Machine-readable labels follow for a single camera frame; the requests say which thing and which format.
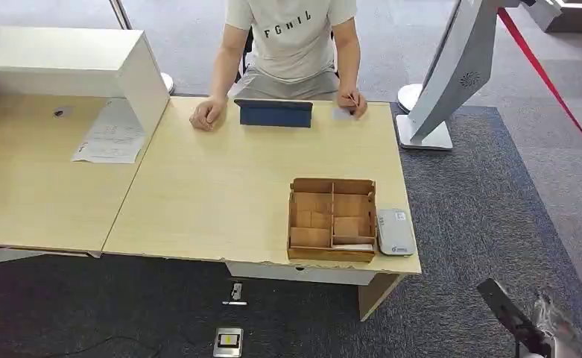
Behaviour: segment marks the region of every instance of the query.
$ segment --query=white device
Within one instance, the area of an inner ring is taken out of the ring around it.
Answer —
[[[381,209],[376,213],[379,227],[379,250],[389,256],[410,256],[416,252],[407,213],[398,209]]]
[[[396,117],[403,148],[453,148],[444,121],[490,80],[498,9],[535,1],[456,0],[425,80],[398,92],[408,113]]]

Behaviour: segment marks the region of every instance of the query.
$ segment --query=tablet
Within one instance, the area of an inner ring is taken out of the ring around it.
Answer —
[[[241,125],[310,128],[311,102],[236,99]]]

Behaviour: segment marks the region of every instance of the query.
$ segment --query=cardboard box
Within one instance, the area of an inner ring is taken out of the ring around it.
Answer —
[[[370,262],[376,252],[371,180],[298,178],[291,184],[288,258]],[[371,245],[371,249],[336,245]]]

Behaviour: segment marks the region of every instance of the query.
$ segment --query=white t-shirt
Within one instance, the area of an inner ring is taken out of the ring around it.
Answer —
[[[227,0],[225,22],[253,27],[255,66],[285,82],[333,67],[332,26],[356,15],[356,0]]]

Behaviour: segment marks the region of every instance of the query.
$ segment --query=hand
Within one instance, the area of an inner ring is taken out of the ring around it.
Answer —
[[[213,98],[201,102],[190,116],[192,127],[202,131],[211,131],[220,122],[221,113],[227,106],[227,98]]]
[[[349,110],[350,114],[356,119],[360,119],[367,111],[367,101],[365,101],[365,97],[356,88],[339,88],[337,104],[339,107]]]

